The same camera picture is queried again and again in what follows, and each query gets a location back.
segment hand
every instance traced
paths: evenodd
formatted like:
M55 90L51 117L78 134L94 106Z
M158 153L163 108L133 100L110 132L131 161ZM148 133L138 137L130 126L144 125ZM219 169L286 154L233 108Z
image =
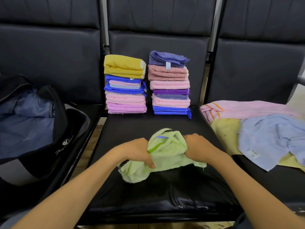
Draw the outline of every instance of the hand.
M149 168L154 169L155 164L150 154L147 152L147 145L148 141L145 138L140 138L125 142L113 149L122 156L122 161L132 160L136 162L144 162Z
M203 136L194 133L184 136L188 150L185 152L186 157L196 162L212 163L212 160L217 157L221 150L213 146Z

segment person's left arm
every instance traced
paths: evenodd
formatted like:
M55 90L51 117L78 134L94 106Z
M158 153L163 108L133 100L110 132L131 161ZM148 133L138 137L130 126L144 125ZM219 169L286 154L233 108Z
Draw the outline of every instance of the person's left arm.
M12 229L69 229L104 184L112 170L129 159L155 165L147 152L148 141L135 139L114 147L96 163L33 208Z

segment forearm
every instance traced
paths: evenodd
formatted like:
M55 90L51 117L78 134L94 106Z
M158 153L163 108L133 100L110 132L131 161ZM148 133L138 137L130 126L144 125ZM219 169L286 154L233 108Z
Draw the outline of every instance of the forearm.
M305 228L303 220L216 149L212 165L226 180L255 229Z
M33 208L13 229L73 228L109 174L121 162L115 148Z

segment yellow towel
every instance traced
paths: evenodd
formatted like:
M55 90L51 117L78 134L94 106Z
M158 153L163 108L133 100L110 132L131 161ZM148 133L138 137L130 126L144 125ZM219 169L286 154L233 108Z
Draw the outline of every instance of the yellow towel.
M137 58L122 55L106 55L104 73L132 79L144 79L146 63Z
M219 118L211 123L212 129L215 131L220 142L224 146L227 153L232 156L242 153L238 150L238 132L240 129L240 119ZM288 153L278 162L278 165L299 168L305 172L305 167L300 165L294 155Z

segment person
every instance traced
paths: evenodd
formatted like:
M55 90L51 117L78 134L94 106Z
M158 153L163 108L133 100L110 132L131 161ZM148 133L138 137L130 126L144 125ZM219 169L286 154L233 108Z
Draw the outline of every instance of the person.
M186 135L185 155L213 166L226 180L252 226L242 229L301 229L305 221L243 171L223 151L197 134ZM135 139L114 147L96 163L34 207L12 229L74 228L94 195L117 164L129 159L155 165L147 153L148 141Z

